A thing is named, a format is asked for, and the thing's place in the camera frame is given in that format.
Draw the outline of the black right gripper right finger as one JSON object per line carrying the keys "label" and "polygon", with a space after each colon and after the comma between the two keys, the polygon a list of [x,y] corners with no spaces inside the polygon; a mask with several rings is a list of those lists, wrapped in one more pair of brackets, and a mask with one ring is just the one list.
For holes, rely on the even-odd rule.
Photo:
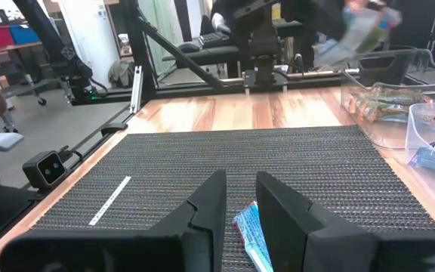
{"label": "black right gripper right finger", "polygon": [[275,271],[435,271],[435,231],[368,231],[267,172],[256,175],[256,197]]}

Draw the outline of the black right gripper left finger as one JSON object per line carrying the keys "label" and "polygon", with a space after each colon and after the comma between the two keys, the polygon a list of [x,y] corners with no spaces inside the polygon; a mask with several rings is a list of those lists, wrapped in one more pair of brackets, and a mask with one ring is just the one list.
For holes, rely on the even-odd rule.
{"label": "black right gripper left finger", "polygon": [[227,176],[217,170],[148,230],[29,230],[0,253],[0,270],[221,271]]}

